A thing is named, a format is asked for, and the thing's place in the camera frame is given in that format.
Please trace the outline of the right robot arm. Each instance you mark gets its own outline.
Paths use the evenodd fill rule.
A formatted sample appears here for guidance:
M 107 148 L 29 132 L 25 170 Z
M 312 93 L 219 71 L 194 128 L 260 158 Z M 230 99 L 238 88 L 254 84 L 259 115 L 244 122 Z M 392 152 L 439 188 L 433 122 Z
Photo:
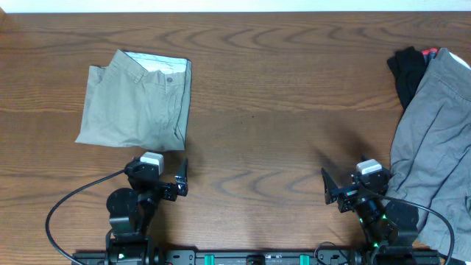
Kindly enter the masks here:
M 353 212 L 366 244 L 348 250 L 318 247 L 314 256 L 321 264 L 418 264 L 412 244 L 418 235 L 418 209 L 404 202 L 382 203 L 391 173 L 374 159 L 364 159 L 351 175 L 351 184 L 339 187 L 321 169 L 325 203 L 334 202 L 340 213 Z

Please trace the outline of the khaki green shorts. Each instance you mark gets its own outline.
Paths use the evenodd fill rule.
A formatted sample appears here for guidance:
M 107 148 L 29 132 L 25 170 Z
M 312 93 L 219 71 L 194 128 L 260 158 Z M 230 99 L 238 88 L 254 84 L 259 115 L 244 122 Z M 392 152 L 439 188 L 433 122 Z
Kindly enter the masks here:
M 90 66 L 76 141 L 152 151 L 185 149 L 192 62 L 116 51 L 108 66 Z

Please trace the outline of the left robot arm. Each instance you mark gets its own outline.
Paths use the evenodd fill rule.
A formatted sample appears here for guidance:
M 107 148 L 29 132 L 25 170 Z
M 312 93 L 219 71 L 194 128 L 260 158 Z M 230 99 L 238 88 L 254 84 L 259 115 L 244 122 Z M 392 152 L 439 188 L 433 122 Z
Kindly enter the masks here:
M 106 235 L 105 265 L 165 264 L 163 251 L 148 235 L 148 228 L 160 201 L 175 201 L 188 194 L 188 160 L 185 159 L 173 183 L 160 181 L 160 167 L 136 158 L 124 173 L 130 188 L 120 188 L 107 198 L 111 230 Z

